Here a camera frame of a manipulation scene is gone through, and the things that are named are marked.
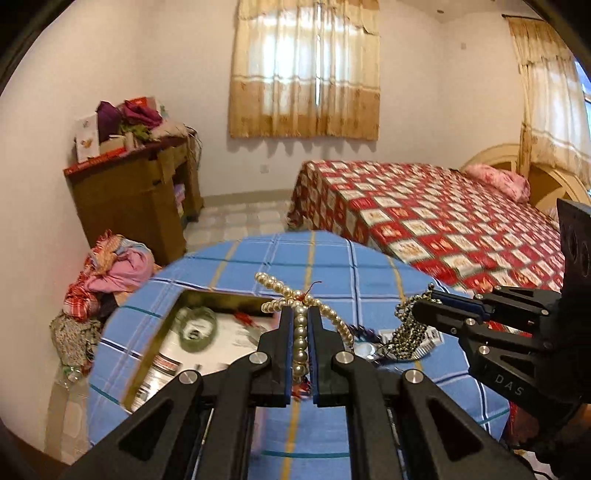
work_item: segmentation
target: white wall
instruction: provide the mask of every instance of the white wall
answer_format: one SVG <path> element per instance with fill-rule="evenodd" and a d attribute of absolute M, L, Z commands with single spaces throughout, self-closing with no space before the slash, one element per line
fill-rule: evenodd
<path fill-rule="evenodd" d="M 76 119 L 145 91 L 141 0 L 77 0 L 34 43 L 0 96 L 0 416 L 43 449 L 58 358 L 49 323 L 88 244 L 62 169 Z"/>
<path fill-rule="evenodd" d="M 466 15 L 444 25 L 443 44 L 442 163 L 457 168 L 485 148 L 519 143 L 524 91 L 507 21 Z"/>
<path fill-rule="evenodd" d="M 202 195 L 290 189 L 303 160 L 440 161 L 442 25 L 397 1 L 382 2 L 381 129 L 377 142 L 319 138 L 233 140 L 228 97 L 237 0 L 162 0 L 154 6 L 149 92 L 204 143 Z M 261 174 L 262 164 L 269 167 Z"/>

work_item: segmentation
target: pile of clothes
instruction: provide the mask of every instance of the pile of clothes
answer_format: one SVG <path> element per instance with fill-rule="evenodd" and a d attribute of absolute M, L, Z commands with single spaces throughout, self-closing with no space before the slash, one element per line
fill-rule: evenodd
<path fill-rule="evenodd" d="M 51 339 L 69 381 L 86 375 L 105 322 L 127 297 L 160 270 L 144 244 L 105 232 L 91 249 L 63 310 L 50 325 Z"/>
<path fill-rule="evenodd" d="M 185 125 L 163 118 L 158 111 L 147 105 L 126 100 L 115 107 L 109 102 L 101 102 L 96 109 L 99 127 L 99 142 L 111 136 L 133 133 L 142 143 L 158 141 L 164 137 L 188 137 Z"/>

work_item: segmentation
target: pink pillow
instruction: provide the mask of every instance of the pink pillow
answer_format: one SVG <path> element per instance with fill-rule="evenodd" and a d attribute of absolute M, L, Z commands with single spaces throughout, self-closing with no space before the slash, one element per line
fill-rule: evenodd
<path fill-rule="evenodd" d="M 527 203 L 530 199 L 530 183 L 512 171 L 477 164 L 467 167 L 466 174 L 496 188 L 515 203 Z"/>

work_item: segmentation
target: metal screw cap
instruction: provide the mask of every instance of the metal screw cap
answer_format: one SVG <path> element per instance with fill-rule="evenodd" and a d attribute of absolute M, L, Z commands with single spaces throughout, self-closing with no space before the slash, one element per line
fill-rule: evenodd
<path fill-rule="evenodd" d="M 181 374 L 178 376 L 178 379 L 180 380 L 180 382 L 185 385 L 190 385 L 190 384 L 195 383 L 198 378 L 199 378 L 199 375 L 197 374 L 197 372 L 195 370 L 185 370 L 184 372 L 181 372 Z"/>
<path fill-rule="evenodd" d="M 420 383 L 425 378 L 425 375 L 423 375 L 423 373 L 419 370 L 406 370 L 404 372 L 404 377 L 410 383 Z"/>
<path fill-rule="evenodd" d="M 267 361 L 269 357 L 265 352 L 253 352 L 248 356 L 248 359 L 251 361 L 252 364 L 255 365 L 262 365 Z"/>
<path fill-rule="evenodd" d="M 335 359 L 337 360 L 338 363 L 340 364 L 349 364 L 354 360 L 354 356 L 352 353 L 349 352 L 339 352 L 335 355 Z"/>

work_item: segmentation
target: wooden dresser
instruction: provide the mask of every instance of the wooden dresser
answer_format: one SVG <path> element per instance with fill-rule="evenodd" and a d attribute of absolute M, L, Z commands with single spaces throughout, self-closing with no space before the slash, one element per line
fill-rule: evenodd
<path fill-rule="evenodd" d="M 107 229 L 142 242 L 158 265 L 186 251 L 183 229 L 196 220 L 203 199 L 194 138 L 165 138 L 113 158 L 91 160 L 64 170 L 82 227 L 92 246 Z M 180 216 L 174 186 L 185 186 Z"/>

